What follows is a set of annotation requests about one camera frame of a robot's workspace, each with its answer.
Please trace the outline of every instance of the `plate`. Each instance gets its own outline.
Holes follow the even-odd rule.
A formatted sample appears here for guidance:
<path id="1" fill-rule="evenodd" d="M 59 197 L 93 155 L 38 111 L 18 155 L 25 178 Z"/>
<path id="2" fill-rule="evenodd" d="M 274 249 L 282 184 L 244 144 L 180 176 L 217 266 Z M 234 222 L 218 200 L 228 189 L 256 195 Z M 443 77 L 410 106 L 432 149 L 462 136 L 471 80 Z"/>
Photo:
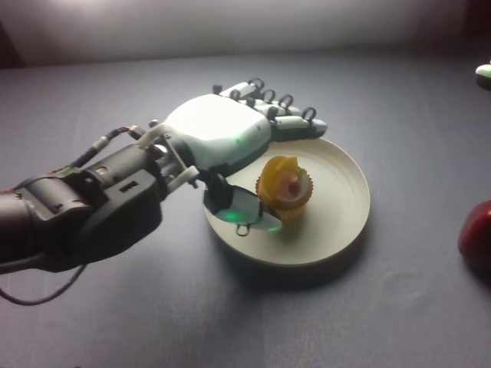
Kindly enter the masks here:
<path id="1" fill-rule="evenodd" d="M 327 140 L 273 143 L 254 163 L 227 178 L 254 192 L 262 168 L 274 156 L 297 156 L 314 182 L 301 219 L 277 232 L 252 230 L 241 238 L 236 227 L 206 209 L 216 234 L 235 251 L 262 263 L 302 266 L 324 261 L 348 247 L 360 234 L 370 211 L 370 191 L 357 163 Z"/>

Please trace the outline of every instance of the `wire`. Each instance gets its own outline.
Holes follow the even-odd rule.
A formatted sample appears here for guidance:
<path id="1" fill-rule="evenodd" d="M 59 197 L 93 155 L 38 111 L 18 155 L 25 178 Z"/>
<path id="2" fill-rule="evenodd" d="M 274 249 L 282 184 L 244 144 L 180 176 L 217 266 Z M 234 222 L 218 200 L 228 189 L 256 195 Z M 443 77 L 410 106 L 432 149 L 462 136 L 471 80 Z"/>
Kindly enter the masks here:
<path id="1" fill-rule="evenodd" d="M 91 159 L 93 159 L 102 149 L 109 144 L 109 142 L 119 136 L 122 133 L 126 133 L 130 130 L 130 128 L 126 128 L 125 126 L 121 128 L 117 128 L 115 130 L 111 130 L 105 136 L 102 136 L 99 140 L 94 142 L 83 155 L 78 157 L 75 161 L 73 161 L 69 166 L 70 167 L 82 167 L 86 163 L 88 163 Z"/>
<path id="2" fill-rule="evenodd" d="M 33 301 L 23 301 L 22 299 L 17 299 L 16 297 L 12 297 L 10 294 L 7 294 L 1 288 L 0 288 L 0 297 L 3 297 L 4 299 L 6 299 L 7 301 L 10 301 L 13 304 L 22 305 L 24 307 L 31 307 L 34 305 L 48 303 L 49 301 L 52 301 L 53 299 L 59 297 L 66 290 L 68 290 L 68 288 L 71 285 L 73 285 L 76 280 L 78 280 L 78 278 L 80 277 L 80 275 L 82 274 L 82 272 L 85 270 L 86 267 L 87 267 L 87 265 L 85 265 L 85 264 L 80 266 L 65 285 L 63 285 L 61 288 L 56 290 L 53 294 L 48 295 L 47 297 L 42 297 L 41 299 L 36 299 Z"/>

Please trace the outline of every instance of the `white backdrop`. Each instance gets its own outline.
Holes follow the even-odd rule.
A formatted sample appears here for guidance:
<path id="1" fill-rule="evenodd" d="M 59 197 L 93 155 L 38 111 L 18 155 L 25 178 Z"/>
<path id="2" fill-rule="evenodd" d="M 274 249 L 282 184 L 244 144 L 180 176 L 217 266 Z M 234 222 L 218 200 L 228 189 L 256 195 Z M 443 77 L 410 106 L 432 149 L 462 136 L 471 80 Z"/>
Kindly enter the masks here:
<path id="1" fill-rule="evenodd" d="M 0 0 L 28 65 L 456 37 L 466 0 Z"/>

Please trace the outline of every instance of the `robotic arm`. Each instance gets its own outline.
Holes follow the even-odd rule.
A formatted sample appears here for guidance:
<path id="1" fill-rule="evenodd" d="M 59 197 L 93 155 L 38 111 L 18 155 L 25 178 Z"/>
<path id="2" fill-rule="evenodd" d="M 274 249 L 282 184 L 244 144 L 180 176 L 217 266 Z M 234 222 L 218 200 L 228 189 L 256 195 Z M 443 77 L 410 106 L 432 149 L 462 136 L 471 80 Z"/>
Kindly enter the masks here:
<path id="1" fill-rule="evenodd" d="M 160 224 L 160 202 L 184 183 L 196 188 L 196 180 L 206 184 L 207 209 L 236 224 L 238 235 L 281 226 L 254 193 L 225 178 L 270 142 L 318 138 L 327 125 L 315 119 L 315 109 L 301 112 L 291 95 L 274 100 L 263 87 L 257 78 L 228 90 L 216 85 L 147 132 L 113 130 L 69 166 L 1 192 L 0 274 L 66 271 L 117 255 Z M 121 133 L 135 144 L 83 168 Z"/>

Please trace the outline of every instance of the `gray tablecloth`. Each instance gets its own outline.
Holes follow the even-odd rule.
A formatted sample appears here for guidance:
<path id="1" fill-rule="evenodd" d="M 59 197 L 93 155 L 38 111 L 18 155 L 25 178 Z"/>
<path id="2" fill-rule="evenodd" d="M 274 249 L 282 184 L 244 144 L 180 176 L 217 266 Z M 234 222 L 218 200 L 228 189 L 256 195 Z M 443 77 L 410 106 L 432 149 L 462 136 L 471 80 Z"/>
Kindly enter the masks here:
<path id="1" fill-rule="evenodd" d="M 59 299 L 0 301 L 0 366 L 488 368 L 490 288 L 456 249 L 468 211 L 491 198 L 480 62 L 339 51 L 0 71 L 0 188 L 63 166 L 114 127 L 163 119 L 213 84 L 258 76 L 317 108 L 372 194 L 353 257 L 303 284 L 302 273 L 234 259 L 208 228 L 202 190 L 181 188 L 154 233 L 91 265 Z M 26 271 L 0 285 L 33 298 L 69 276 Z"/>

